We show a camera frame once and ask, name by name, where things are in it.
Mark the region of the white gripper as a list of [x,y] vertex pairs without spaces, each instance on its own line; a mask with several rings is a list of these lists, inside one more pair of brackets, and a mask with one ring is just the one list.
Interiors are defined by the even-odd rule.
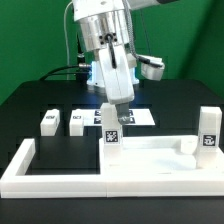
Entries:
[[129,124],[128,102],[134,99],[133,85],[124,48],[115,46],[114,53],[117,67],[112,67],[109,48],[99,51],[100,67],[108,102],[116,104],[118,122],[120,124]]

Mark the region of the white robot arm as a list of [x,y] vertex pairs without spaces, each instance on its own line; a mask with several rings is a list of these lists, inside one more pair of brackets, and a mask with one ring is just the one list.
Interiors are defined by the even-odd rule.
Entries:
[[121,125],[130,122],[129,103],[134,100],[131,69],[136,62],[141,63],[142,75],[151,80],[160,80],[165,69],[161,58],[136,53],[130,11],[175,1],[72,0],[74,21],[80,25],[86,51],[95,54],[97,73]]

